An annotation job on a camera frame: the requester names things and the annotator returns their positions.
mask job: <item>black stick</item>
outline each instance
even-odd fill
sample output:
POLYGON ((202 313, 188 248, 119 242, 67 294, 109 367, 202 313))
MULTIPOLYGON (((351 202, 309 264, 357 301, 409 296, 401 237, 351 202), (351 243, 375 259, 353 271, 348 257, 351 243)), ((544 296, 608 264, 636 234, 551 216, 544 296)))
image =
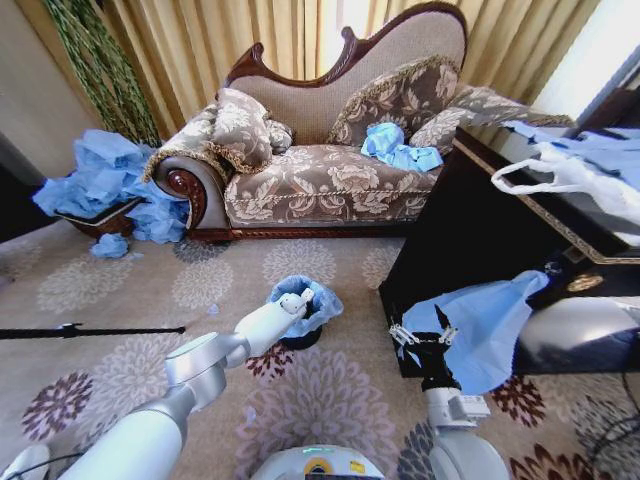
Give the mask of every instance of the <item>black stick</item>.
POLYGON ((186 328, 77 328, 81 323, 64 323, 56 328, 4 328, 0 329, 0 340, 20 340, 28 338, 73 338, 95 337, 100 335, 136 335, 148 333, 184 333, 186 328))

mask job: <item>beige carpet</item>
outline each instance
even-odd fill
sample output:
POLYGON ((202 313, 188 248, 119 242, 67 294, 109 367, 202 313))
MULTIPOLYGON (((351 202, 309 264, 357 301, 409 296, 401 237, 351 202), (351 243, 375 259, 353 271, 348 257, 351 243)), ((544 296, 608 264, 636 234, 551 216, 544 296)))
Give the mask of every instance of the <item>beige carpet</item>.
MULTIPOLYGON (((119 260, 90 257, 91 242, 59 222, 0 245, 0 273, 16 279, 0 292, 0 326, 184 324, 187 333, 0 342, 0 466, 35 441, 55 455, 86 448, 163 393, 164 354, 231 331, 275 282, 303 273, 333 288, 344 314, 309 350, 277 347, 228 371, 226 392, 192 416, 173 478, 247 478, 269 454, 317 442, 362 451, 388 478, 431 478, 420 381, 399 375, 375 289, 400 239, 134 242, 143 255, 119 260)), ((487 400, 493 414, 478 433, 514 478, 640 478, 638 434, 603 450, 598 470, 587 460, 585 447, 634 413, 618 375, 513 378, 487 400)))

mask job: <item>dark wooden table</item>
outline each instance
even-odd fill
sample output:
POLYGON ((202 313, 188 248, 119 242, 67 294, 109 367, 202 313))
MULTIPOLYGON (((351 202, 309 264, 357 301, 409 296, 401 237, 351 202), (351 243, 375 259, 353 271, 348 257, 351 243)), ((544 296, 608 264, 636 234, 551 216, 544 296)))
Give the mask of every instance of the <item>dark wooden table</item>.
MULTIPOLYGON (((547 131, 571 136, 567 129, 547 131)), ((490 182, 499 168, 535 154, 526 138, 504 128, 458 129, 426 206, 380 286, 389 324, 401 323, 402 314, 419 301, 530 269, 551 279, 529 298, 534 310, 573 296, 640 295, 640 227, 604 214, 584 194, 513 196, 490 182)), ((549 179, 527 172, 506 179, 518 184, 549 179)), ((618 348, 617 355, 623 353, 618 348)), ((610 371, 621 362, 541 366, 517 351, 515 370, 610 371)), ((417 376, 410 362, 400 362, 400 369, 403 376, 417 376)))

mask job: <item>floral cushion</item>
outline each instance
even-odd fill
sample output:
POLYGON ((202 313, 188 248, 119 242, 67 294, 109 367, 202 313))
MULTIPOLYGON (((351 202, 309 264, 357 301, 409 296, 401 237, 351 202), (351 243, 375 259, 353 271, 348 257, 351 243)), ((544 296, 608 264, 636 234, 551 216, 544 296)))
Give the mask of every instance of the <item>floral cushion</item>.
POLYGON ((267 120, 267 130, 269 130, 269 141, 271 150, 275 155, 281 155, 293 144, 293 128, 276 120, 267 120))
POLYGON ((453 148, 457 126, 491 125, 522 120, 530 125, 571 127, 566 115, 547 115, 498 95, 487 87, 461 86, 447 109, 426 122, 409 140, 414 147, 436 147, 441 155, 453 148))
POLYGON ((232 225, 398 222, 415 219, 440 168, 393 168, 350 146, 298 145, 225 192, 232 225))
POLYGON ((458 82, 458 68, 434 55, 404 64, 354 93, 338 115, 327 143, 360 146, 367 127, 393 122, 409 138, 447 105, 458 82))
POLYGON ((220 89, 209 150, 229 161, 238 172, 259 172, 271 160, 267 117, 267 109, 246 93, 220 89))
POLYGON ((217 116, 218 103, 213 102, 189 120, 182 130, 171 137, 151 156, 145 166, 143 180, 145 182, 150 181, 153 178, 156 167, 165 158, 187 157, 211 165, 225 184, 228 183, 235 172, 233 165, 212 152, 208 146, 208 142, 213 136, 217 116))

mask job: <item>beige curtain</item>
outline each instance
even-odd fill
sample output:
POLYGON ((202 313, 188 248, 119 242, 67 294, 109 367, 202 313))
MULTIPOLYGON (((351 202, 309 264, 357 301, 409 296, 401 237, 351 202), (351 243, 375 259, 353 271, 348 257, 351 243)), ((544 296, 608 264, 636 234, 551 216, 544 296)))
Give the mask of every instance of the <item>beige curtain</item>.
MULTIPOLYGON (((457 0, 469 27, 462 78, 531 103, 599 0, 457 0)), ((161 136, 210 101, 255 42, 290 78, 326 72, 340 30, 375 33, 413 0, 105 0, 105 21, 136 68, 161 136)))

